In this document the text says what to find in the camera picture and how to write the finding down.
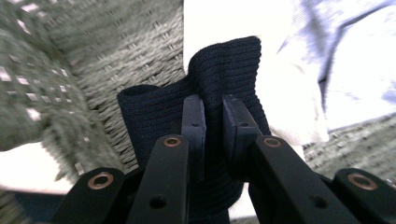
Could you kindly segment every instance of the ribbed fabric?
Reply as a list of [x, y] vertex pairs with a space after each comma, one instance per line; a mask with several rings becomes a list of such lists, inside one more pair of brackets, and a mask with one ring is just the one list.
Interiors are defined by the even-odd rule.
[[191, 184], [191, 223], [194, 220], [219, 223], [214, 217], [224, 214], [242, 190], [242, 184], [233, 182], [227, 175], [223, 159], [222, 95], [233, 94], [241, 99], [262, 133], [270, 134], [254, 91], [260, 57], [257, 37], [235, 39], [196, 53], [189, 65], [189, 74], [177, 83], [163, 88], [136, 86], [118, 95], [139, 165], [147, 164], [156, 139], [169, 134], [171, 123], [181, 120], [184, 98], [199, 94], [203, 99], [207, 128], [205, 180]]

